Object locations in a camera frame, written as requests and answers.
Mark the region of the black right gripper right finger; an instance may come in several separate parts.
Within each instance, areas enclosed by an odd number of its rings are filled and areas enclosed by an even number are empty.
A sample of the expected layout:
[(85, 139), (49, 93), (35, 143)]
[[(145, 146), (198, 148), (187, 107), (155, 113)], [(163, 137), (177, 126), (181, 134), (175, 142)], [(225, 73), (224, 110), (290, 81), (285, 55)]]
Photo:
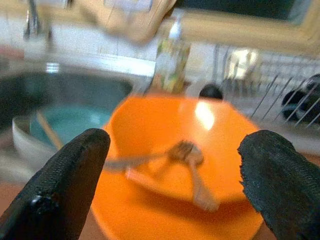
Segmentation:
[(320, 167), (270, 130), (237, 149), (243, 193), (277, 240), (320, 240)]

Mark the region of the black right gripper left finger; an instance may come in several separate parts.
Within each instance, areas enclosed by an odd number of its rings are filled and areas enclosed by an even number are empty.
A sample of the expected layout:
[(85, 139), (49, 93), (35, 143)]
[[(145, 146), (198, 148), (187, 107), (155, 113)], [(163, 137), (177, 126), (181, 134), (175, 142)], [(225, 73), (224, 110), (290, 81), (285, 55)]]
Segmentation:
[(89, 128), (57, 151), (0, 216), (0, 240), (78, 240), (110, 143)]

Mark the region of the orange plate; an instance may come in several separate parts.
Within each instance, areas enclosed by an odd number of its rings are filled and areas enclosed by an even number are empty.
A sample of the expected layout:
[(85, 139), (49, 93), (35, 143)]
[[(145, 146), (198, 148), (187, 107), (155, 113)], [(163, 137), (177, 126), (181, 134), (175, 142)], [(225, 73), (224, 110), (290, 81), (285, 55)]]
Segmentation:
[(205, 212), (130, 189), (98, 189), (92, 210), (107, 240), (251, 240), (262, 223), (246, 200)]

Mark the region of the orange bowl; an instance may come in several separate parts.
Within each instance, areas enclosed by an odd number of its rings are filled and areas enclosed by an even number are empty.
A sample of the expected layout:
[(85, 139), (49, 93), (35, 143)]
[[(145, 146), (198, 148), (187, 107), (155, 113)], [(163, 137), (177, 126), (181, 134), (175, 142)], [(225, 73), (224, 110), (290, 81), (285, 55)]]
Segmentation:
[(104, 127), (110, 158), (162, 154), (180, 141), (203, 155), (197, 170), (219, 202), (243, 200), (238, 147), (257, 127), (229, 103), (185, 97), (131, 96)]

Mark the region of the wooden chopstick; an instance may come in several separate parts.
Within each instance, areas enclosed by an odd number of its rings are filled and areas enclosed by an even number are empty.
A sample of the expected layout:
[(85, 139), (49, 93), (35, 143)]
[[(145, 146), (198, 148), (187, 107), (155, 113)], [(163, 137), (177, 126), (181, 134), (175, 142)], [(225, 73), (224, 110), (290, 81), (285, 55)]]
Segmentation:
[(57, 150), (60, 150), (64, 146), (64, 144), (59, 138), (58, 134), (52, 129), (46, 117), (40, 111), (37, 111), (36, 119), (39, 122), (42, 129), (44, 130), (47, 137), (49, 138), (50, 142), (55, 146)]

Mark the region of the teal plate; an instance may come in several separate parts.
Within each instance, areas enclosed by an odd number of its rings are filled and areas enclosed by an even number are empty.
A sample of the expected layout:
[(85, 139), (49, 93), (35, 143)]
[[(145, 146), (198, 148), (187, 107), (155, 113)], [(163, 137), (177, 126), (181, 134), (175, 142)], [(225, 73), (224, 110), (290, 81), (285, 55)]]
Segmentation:
[(112, 110), (107, 108), (58, 105), (40, 108), (30, 115), (13, 118), (14, 147), (19, 156), (36, 170), (57, 152), (55, 145), (38, 121), (38, 112), (45, 117), (46, 122), (63, 144), (89, 128), (102, 128), (112, 114)]

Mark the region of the black tumbler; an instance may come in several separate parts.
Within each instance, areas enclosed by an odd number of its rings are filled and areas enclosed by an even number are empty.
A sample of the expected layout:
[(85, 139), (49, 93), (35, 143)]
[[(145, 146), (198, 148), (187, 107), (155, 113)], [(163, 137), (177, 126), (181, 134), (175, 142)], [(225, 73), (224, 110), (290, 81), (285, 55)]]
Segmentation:
[(281, 107), (283, 118), (289, 122), (320, 124), (320, 73), (311, 76), (305, 87), (288, 92)]

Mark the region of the stainless steel double sink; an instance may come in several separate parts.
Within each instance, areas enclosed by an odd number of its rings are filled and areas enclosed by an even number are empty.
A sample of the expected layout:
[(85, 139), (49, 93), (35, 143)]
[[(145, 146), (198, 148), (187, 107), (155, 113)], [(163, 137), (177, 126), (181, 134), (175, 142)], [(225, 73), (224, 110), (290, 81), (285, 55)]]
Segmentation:
[(13, 145), (12, 120), (36, 110), (80, 105), (113, 110), (133, 90), (122, 76), (18, 71), (0, 75), (0, 150)]

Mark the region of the silver fork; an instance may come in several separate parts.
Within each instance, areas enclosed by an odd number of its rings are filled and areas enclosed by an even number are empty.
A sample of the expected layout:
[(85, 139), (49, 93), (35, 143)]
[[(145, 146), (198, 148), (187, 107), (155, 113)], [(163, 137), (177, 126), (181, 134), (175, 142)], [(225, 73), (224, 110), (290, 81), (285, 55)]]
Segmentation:
[(128, 168), (136, 168), (161, 157), (168, 157), (170, 160), (178, 161), (186, 160), (191, 154), (201, 155), (202, 151), (193, 142), (181, 140), (169, 149), (162, 152), (140, 156), (127, 156), (118, 158), (107, 157), (103, 167), (109, 171), (124, 171)]

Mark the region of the small black round cup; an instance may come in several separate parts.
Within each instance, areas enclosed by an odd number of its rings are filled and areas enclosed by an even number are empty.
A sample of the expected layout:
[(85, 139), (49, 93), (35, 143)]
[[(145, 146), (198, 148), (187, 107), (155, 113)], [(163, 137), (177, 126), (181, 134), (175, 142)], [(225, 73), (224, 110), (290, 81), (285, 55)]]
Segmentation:
[(201, 91), (199, 93), (199, 97), (200, 98), (213, 98), (213, 99), (222, 100), (223, 93), (216, 85), (207, 84), (201, 89)]

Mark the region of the white mug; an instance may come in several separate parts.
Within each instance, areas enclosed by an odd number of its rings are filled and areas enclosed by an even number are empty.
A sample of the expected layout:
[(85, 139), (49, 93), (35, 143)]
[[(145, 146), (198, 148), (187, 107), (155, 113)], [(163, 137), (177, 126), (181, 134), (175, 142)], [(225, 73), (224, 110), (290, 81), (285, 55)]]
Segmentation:
[(254, 72), (260, 61), (257, 49), (237, 48), (227, 55), (224, 78), (228, 80), (245, 80)]

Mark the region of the clear soap pump bottle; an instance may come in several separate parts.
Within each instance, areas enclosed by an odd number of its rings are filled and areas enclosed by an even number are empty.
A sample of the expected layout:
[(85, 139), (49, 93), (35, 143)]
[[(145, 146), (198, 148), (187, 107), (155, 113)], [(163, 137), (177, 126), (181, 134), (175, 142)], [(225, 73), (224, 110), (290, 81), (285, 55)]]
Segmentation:
[(159, 40), (151, 88), (157, 92), (180, 94), (185, 88), (186, 64), (191, 45), (182, 37), (184, 11), (173, 11), (174, 22)]

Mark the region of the chrome sink faucet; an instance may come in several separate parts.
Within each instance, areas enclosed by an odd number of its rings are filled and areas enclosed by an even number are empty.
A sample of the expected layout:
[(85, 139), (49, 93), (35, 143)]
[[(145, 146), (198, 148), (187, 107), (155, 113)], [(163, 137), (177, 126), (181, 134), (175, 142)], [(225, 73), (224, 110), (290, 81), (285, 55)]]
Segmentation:
[(23, 39), (29, 41), (41, 35), (42, 27), (35, 0), (26, 0), (26, 2), (28, 4), (28, 10), (26, 13), (26, 26), (23, 31)]

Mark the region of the beige hanging cloth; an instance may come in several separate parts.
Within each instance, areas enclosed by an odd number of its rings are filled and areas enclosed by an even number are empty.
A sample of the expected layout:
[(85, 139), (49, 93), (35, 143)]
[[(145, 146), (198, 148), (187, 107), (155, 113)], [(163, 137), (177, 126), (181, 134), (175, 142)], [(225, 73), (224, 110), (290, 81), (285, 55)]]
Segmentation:
[(149, 10), (124, 10), (105, 5), (105, 0), (74, 0), (83, 17), (106, 33), (126, 38), (135, 44), (152, 40), (165, 15), (177, 0), (152, 0)]

